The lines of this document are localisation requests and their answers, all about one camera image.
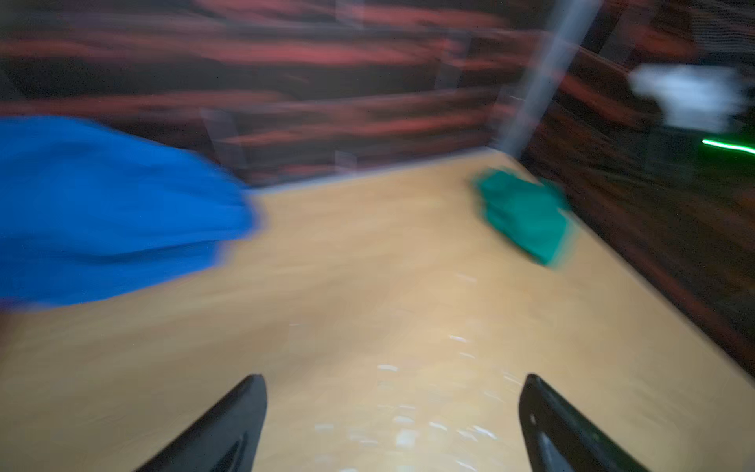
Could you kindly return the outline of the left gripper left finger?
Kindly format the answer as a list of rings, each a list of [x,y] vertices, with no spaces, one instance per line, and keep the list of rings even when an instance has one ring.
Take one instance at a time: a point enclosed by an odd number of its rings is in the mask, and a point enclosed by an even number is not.
[[[266,416],[265,378],[249,375],[138,471],[251,471]]]

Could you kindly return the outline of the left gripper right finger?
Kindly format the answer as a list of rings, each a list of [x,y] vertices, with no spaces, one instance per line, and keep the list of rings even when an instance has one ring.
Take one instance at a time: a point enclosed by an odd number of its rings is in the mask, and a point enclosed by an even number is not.
[[[518,413],[534,471],[647,472],[535,374],[524,382]]]

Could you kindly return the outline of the green cloth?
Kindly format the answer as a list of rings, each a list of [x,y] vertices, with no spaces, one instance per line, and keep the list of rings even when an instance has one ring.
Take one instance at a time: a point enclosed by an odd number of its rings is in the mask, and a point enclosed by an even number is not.
[[[490,168],[473,180],[481,216],[533,262],[562,262],[574,230],[570,207],[548,180],[534,182],[503,168]]]

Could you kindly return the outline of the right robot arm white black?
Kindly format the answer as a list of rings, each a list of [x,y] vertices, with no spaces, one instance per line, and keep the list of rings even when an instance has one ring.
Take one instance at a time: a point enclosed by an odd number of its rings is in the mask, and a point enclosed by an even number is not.
[[[754,105],[754,81],[724,66],[642,64],[628,78],[635,96],[653,100],[661,110],[660,122],[649,132],[652,157],[670,152],[671,145],[691,155],[704,145],[743,155],[754,146],[725,139],[735,117]]]

